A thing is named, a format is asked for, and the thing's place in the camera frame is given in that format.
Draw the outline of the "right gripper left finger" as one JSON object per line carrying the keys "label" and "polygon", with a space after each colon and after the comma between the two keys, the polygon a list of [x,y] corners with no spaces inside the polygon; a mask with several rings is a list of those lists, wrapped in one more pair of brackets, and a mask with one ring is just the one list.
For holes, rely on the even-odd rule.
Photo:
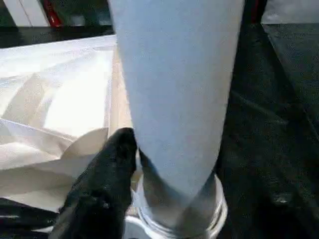
{"label": "right gripper left finger", "polygon": [[122,238],[136,152],[133,129],[116,130],[72,185],[50,238]]}

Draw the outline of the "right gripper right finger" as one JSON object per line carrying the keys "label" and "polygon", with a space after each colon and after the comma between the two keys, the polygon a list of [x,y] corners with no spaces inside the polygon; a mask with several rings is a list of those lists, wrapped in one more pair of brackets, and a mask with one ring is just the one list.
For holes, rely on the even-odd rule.
{"label": "right gripper right finger", "polygon": [[319,182],[276,169],[226,169],[226,239],[317,239]]}

